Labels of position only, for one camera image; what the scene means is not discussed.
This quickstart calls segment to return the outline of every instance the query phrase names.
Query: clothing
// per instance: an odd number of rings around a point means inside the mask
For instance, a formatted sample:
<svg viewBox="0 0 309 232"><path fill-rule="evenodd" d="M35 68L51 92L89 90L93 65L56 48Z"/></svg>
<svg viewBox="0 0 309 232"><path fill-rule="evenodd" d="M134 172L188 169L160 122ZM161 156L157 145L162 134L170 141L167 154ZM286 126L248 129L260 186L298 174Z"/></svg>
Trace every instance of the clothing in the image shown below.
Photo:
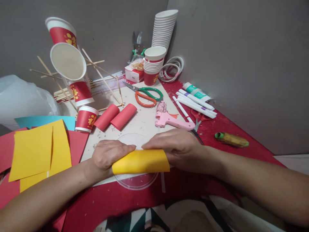
<svg viewBox="0 0 309 232"><path fill-rule="evenodd" d="M217 196L143 208L103 221L94 232L283 232Z"/></svg>

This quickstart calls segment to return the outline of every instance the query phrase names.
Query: yellow cardstock sheet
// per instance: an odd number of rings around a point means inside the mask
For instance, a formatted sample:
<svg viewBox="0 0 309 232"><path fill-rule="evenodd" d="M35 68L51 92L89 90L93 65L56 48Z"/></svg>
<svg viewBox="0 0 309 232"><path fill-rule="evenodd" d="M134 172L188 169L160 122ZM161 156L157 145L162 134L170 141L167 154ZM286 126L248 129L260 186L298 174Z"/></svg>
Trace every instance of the yellow cardstock sheet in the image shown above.
<svg viewBox="0 0 309 232"><path fill-rule="evenodd" d="M53 146L49 176L72 167L70 146L63 120L51 124L53 126Z"/></svg>
<svg viewBox="0 0 309 232"><path fill-rule="evenodd" d="M27 188L39 183L40 181L47 178L47 172L42 172L30 177L26 177L20 180L20 192L25 191Z"/></svg>
<svg viewBox="0 0 309 232"><path fill-rule="evenodd" d="M9 182L46 172L51 167L52 125L17 131Z"/></svg>
<svg viewBox="0 0 309 232"><path fill-rule="evenodd" d="M115 175L169 172L170 165L163 150L135 150L116 161L112 169Z"/></svg>

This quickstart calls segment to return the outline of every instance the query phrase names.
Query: yellow paper roll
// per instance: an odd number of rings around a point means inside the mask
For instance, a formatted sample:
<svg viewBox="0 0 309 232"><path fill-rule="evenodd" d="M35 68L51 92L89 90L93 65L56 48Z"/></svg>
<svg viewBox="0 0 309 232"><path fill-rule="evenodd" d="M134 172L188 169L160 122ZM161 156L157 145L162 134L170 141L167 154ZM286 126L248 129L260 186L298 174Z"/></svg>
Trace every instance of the yellow paper roll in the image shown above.
<svg viewBox="0 0 309 232"><path fill-rule="evenodd" d="M112 169L115 175L169 172L170 165L163 150L135 150L116 161Z"/></svg>

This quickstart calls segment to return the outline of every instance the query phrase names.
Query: pink glue gun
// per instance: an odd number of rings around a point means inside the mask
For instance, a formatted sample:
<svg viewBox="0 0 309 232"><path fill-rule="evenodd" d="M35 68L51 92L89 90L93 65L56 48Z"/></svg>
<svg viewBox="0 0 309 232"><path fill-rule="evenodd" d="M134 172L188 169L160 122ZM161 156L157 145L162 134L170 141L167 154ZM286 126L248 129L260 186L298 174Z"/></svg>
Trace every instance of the pink glue gun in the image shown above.
<svg viewBox="0 0 309 232"><path fill-rule="evenodd" d="M166 110L166 103L164 101L160 101L157 106L157 113L155 117L158 119L154 122L156 127L165 127L166 124L170 124L177 128L182 128L187 131L191 131L194 129L195 124L193 122L184 122L177 120L178 114L169 114Z"/></svg>

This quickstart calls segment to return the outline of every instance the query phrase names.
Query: hand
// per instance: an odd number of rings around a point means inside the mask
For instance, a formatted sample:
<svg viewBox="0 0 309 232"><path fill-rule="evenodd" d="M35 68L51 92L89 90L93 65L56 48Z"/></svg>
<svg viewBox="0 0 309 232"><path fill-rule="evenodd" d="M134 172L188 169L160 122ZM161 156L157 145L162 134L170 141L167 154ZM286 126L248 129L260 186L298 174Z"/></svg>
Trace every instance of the hand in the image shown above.
<svg viewBox="0 0 309 232"><path fill-rule="evenodd" d="M134 151L135 145L125 145L118 140L101 140L85 167L88 181L97 183L113 175L111 166L117 160Z"/></svg>
<svg viewBox="0 0 309 232"><path fill-rule="evenodd" d="M171 165L189 172L201 172L197 167L201 165L201 160L207 155L205 147L199 143L195 136L183 129L173 129L156 134L142 148L164 149Z"/></svg>

